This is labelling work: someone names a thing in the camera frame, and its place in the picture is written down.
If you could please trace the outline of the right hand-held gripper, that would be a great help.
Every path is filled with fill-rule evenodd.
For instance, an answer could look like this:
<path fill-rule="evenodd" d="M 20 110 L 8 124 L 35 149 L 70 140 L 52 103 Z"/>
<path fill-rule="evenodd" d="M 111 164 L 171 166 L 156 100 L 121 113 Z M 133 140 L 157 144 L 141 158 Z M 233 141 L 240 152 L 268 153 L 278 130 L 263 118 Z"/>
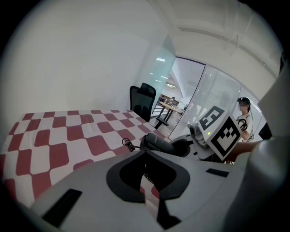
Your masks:
<path fill-rule="evenodd" d="M 225 161 L 241 138 L 242 131 L 228 110 L 213 106 L 200 116 L 196 123 L 188 124 L 190 134 L 170 142 L 173 155 L 200 160 Z"/>

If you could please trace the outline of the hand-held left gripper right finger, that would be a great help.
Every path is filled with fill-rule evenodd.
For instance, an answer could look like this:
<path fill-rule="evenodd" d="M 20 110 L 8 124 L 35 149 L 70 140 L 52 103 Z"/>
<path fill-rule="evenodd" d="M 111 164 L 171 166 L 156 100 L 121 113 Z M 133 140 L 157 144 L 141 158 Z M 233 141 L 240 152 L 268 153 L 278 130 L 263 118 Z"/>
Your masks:
<path fill-rule="evenodd" d="M 229 174 L 231 165 L 146 152 L 146 172 L 159 191 L 158 220 L 146 219 L 146 229 L 224 229 L 235 193 L 222 189 L 229 180 L 209 173 Z"/>

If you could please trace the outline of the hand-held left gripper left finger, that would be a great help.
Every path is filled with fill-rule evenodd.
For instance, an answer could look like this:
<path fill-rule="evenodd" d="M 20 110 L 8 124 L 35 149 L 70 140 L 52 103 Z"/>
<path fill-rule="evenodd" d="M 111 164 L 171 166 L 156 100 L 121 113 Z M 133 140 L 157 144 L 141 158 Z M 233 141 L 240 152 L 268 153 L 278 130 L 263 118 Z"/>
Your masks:
<path fill-rule="evenodd" d="M 123 201 L 107 185 L 107 171 L 135 154 L 129 152 L 78 168 L 41 194 L 30 209 L 42 217 L 69 189 L 74 189 L 82 194 L 60 225 L 64 232 L 163 231 L 144 203 Z"/>

